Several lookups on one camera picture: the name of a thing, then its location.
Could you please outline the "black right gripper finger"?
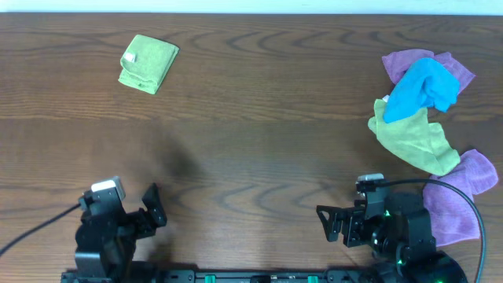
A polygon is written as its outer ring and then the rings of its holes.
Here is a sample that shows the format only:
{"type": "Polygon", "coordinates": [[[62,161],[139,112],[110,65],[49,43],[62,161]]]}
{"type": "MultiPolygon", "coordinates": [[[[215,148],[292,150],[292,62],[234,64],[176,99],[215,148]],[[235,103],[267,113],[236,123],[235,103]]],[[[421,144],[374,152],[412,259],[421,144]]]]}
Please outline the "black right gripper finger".
{"type": "Polygon", "coordinates": [[[339,238],[339,234],[342,228],[342,222],[340,220],[328,221],[324,225],[325,237],[328,242],[335,242],[339,238]]]}
{"type": "Polygon", "coordinates": [[[318,205],[316,207],[316,212],[324,228],[340,228],[346,216],[346,210],[344,208],[323,205],[318,205]]]}

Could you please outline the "light green microfiber cloth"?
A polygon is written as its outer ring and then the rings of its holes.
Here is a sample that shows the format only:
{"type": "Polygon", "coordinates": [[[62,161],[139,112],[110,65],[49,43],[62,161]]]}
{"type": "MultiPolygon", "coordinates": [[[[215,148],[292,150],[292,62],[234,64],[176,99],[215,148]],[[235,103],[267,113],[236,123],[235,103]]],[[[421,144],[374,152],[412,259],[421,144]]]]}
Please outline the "light green microfiber cloth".
{"type": "Polygon", "coordinates": [[[154,95],[160,88],[179,48],[169,42],[136,35],[120,59],[119,82],[154,95]]]}

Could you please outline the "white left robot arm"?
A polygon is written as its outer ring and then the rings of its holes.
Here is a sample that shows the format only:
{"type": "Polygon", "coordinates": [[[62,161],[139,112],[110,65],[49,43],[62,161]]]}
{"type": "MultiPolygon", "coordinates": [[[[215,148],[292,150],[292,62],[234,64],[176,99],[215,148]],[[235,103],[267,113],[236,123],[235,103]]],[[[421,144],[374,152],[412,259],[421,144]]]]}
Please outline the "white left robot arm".
{"type": "Polygon", "coordinates": [[[137,211],[127,213],[122,200],[122,187],[114,180],[106,188],[91,189],[80,197],[83,214],[75,234],[78,281],[130,281],[136,242],[167,225],[157,184],[146,190],[141,199],[145,206],[137,211]]]}

